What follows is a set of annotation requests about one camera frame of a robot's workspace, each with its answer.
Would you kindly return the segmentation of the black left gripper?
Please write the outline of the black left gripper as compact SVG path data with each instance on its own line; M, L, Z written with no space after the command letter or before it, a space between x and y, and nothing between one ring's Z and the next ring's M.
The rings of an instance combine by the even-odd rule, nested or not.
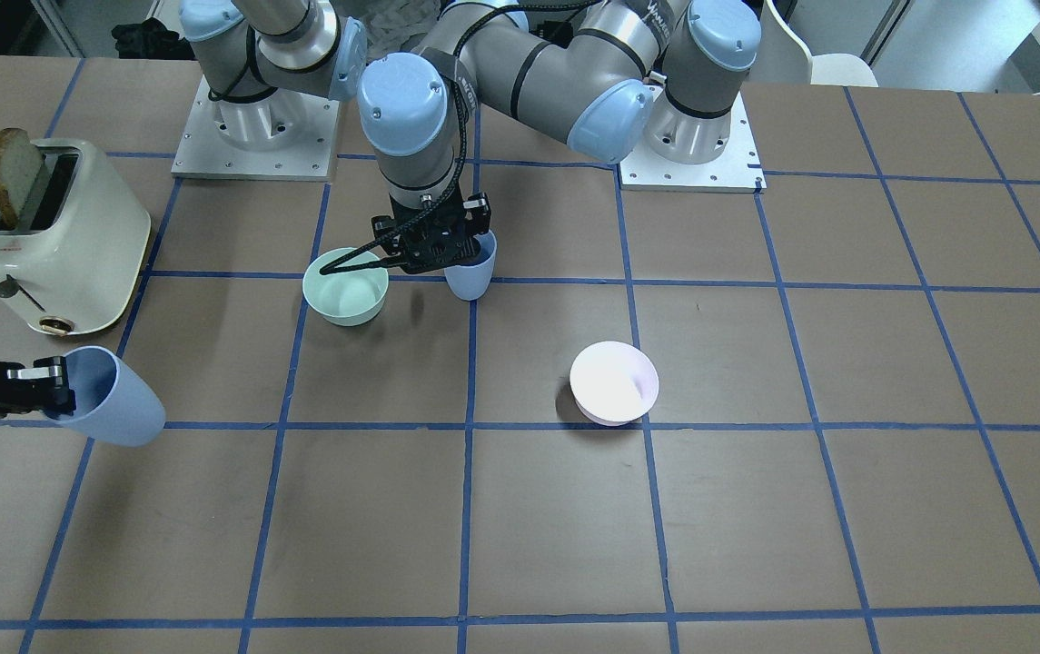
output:
M383 260L388 268L400 268L407 274L482 263L490 257L486 244L490 218L490 199L485 192L464 200L454 194L428 218L380 245L387 253Z

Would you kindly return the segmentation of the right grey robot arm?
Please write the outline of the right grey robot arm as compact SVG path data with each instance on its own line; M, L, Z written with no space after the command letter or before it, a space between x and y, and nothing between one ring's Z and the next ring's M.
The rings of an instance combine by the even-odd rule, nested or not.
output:
M329 181L338 109L366 61L362 22L329 1L183 1L179 18L203 82L175 177ZM31 330L79 336L116 323L141 276L150 223L94 143L0 132L0 298ZM0 419L30 412L126 447L166 423L153 389L99 346L0 362Z

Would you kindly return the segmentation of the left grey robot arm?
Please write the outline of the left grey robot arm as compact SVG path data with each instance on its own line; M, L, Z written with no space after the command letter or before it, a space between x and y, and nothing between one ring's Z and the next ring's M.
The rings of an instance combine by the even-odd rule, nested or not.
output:
M391 214L373 237L320 274L407 274L470 263L490 228L490 202L459 182L478 104L575 153L623 164L640 149L702 173L731 142L734 104L763 28L740 1L578 1L581 28L564 46L529 32L516 1L453 1L411 51L363 71L359 119Z

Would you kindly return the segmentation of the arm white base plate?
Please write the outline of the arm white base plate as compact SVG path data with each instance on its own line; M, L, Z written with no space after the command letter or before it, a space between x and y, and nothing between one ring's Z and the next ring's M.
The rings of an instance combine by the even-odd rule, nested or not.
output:
M278 90L258 103L209 98L200 80L171 173L205 181L328 183L340 137L340 101Z
M755 193L768 187L740 93L716 119L682 114L653 87L647 128L619 163L624 190Z

